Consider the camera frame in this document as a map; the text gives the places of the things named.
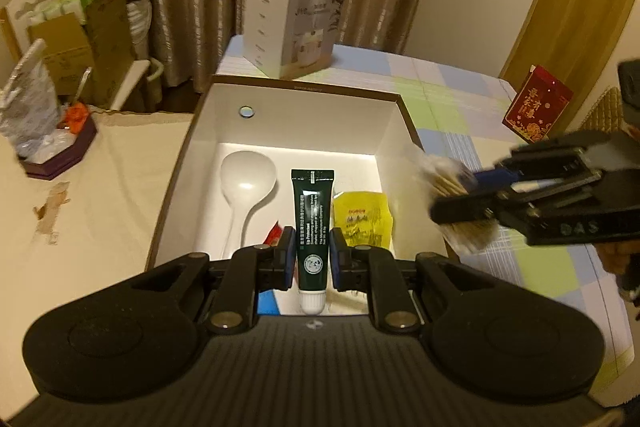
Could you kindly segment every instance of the white tube cap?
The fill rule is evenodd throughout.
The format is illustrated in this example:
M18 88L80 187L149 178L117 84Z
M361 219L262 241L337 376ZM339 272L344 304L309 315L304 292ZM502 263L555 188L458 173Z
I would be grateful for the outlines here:
M299 290L300 307L305 315L319 315L324 310L324 300L326 299L326 290L319 292L310 292Z

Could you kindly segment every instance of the yellow package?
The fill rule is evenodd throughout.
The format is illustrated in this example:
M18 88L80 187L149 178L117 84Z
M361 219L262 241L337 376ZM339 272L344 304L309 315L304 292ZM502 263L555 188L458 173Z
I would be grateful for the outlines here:
M342 192L334 198L334 227L347 245L389 248L394 218L382 192Z

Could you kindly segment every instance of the bundle of cotton swabs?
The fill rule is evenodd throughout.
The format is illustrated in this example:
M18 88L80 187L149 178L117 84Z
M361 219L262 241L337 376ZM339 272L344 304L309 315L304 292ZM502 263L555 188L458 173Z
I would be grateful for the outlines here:
M416 160L430 204L437 197L468 194L468 188L473 188L476 183L473 174L457 160L426 155L421 150ZM488 219L441 225L440 229L456 253L470 255L480 253L489 246L497 236L498 223Z

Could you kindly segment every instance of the cardboard box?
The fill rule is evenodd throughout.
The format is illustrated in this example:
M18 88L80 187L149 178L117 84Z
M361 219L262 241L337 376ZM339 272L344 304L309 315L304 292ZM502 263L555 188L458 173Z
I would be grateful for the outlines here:
M542 140L574 93L541 66L532 66L502 123L528 143Z
M244 56L271 78L331 65L344 0L244 0Z
M84 29L73 14L30 28L44 39L44 64L59 95L73 95L84 70L94 68L82 92L86 103L108 108L134 60L126 0L95 0L85 9Z

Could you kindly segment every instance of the green tube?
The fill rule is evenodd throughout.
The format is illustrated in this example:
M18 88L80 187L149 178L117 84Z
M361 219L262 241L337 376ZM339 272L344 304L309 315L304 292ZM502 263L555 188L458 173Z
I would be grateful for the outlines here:
M307 315L324 309L333 171L291 170L296 205L300 307Z

